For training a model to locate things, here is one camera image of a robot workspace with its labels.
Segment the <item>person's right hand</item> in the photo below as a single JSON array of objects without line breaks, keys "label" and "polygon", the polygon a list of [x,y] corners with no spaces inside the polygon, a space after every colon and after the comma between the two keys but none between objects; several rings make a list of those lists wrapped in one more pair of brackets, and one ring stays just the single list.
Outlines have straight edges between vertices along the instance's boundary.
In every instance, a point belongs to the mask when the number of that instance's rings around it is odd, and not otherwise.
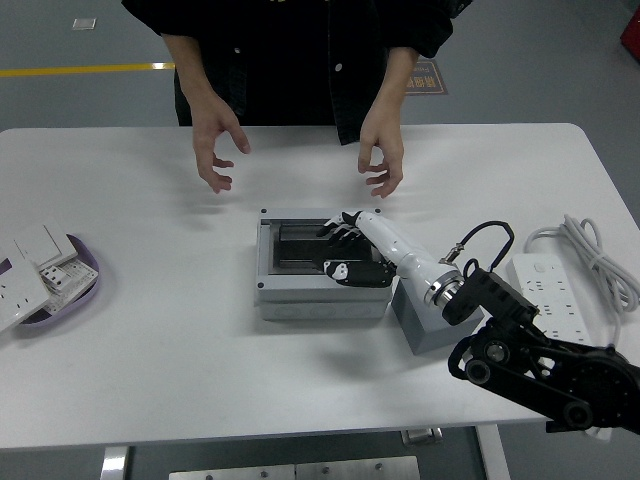
[{"label": "person's right hand", "polygon": [[234,163],[220,158],[216,152],[216,140],[228,133],[242,154],[249,154],[251,146],[244,130],[229,105],[216,93],[208,93],[191,105],[193,150],[199,177],[215,194],[230,191],[232,178],[220,173]]}]

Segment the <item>person's left hand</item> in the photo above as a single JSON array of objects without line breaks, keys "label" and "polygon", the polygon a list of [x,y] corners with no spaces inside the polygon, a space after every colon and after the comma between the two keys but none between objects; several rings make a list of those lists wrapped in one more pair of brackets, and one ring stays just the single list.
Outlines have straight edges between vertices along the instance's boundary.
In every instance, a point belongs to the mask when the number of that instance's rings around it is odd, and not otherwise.
[{"label": "person's left hand", "polygon": [[369,174],[371,195],[386,198],[403,180],[404,144],[400,128],[400,104],[376,99],[360,132],[358,172]]}]

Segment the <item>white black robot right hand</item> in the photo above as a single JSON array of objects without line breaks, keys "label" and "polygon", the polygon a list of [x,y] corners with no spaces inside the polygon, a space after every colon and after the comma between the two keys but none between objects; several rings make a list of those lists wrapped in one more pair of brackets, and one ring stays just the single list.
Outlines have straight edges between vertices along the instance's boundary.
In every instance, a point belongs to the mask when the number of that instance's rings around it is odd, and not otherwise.
[{"label": "white black robot right hand", "polygon": [[379,214],[342,212],[329,219],[316,235],[328,236],[331,247],[366,239],[381,256],[374,262],[321,261],[323,272],[340,285],[384,288],[398,276],[410,281],[424,304],[442,308],[464,283],[457,267],[435,260],[416,240]]}]

